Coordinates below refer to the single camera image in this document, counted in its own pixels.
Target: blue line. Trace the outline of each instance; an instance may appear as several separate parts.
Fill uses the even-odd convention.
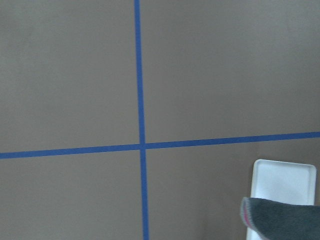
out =
[[[106,152],[119,152],[139,150],[140,144],[128,145],[112,145],[112,146],[92,146],[80,148],[66,148],[53,150],[38,150],[38,151],[18,151],[0,153],[0,159],[15,159],[15,158],[31,158],[57,155],[72,155],[72,154],[93,154]]]
[[[142,231],[143,231],[143,240],[149,240],[146,130],[145,130],[144,88],[143,88],[143,71],[142,71],[143,68],[142,68],[142,47],[141,47],[141,25],[140,25],[140,2],[139,2],[139,0],[134,0],[134,23],[135,23],[137,97],[138,97],[138,115],[139,115]]]
[[[155,142],[155,143],[147,143],[146,149],[180,148],[180,147],[205,146],[205,145],[239,144],[239,143],[254,143],[254,142],[267,142],[267,141],[293,140],[293,139],[311,139],[311,138],[320,138],[320,131],[275,134],[275,135],[260,135],[260,136],[240,136],[240,137],[227,137],[227,138],[214,138],[214,139],[201,139],[201,140],[187,140],[187,141]]]

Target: gray fabric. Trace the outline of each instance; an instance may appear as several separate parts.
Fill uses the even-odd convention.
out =
[[[320,240],[320,206],[291,205],[261,198],[244,198],[243,202],[252,229],[269,240]]]

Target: white plastic tray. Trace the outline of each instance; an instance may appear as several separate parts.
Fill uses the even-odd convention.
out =
[[[251,197],[285,204],[314,205],[317,169],[313,165],[258,159],[254,163]],[[261,240],[247,230],[246,240]]]

